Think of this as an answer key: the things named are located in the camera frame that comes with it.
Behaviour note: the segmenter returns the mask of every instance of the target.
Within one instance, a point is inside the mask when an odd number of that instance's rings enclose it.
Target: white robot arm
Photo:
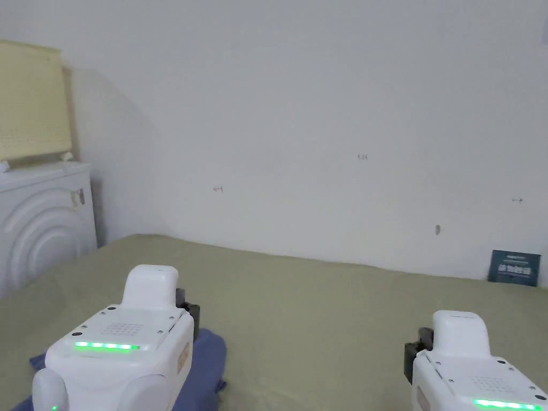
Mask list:
[[[190,371],[194,321],[179,273],[140,265],[113,304],[54,343],[32,384],[35,411],[167,411]]]
[[[434,332],[421,329],[420,341],[406,344],[404,373],[412,383],[413,411],[548,409],[543,390],[491,355],[487,328],[477,314],[437,311]]]

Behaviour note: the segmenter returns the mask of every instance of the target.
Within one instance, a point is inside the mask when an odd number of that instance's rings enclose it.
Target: washing machine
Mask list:
[[[97,248],[90,165],[0,173],[0,298]]]

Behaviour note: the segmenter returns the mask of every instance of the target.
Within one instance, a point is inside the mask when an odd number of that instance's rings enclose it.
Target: blue cloth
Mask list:
[[[225,361],[225,340],[210,330],[200,329],[200,335],[194,342],[189,376],[175,401],[173,411],[217,411],[217,394],[226,386],[222,379]],[[32,357],[29,362],[36,371],[41,370],[45,367],[45,354]],[[34,411],[32,396],[12,411]]]

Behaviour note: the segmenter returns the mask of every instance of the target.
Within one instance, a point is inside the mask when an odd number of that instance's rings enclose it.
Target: label sticker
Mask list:
[[[419,386],[417,386],[416,388],[416,400],[418,401],[420,408],[422,408],[423,411],[430,411],[430,402],[428,402],[426,396]]]
[[[185,348],[181,351],[179,360],[177,361],[177,374],[179,374],[182,368],[185,366],[186,359],[189,357],[190,344],[186,343]]]

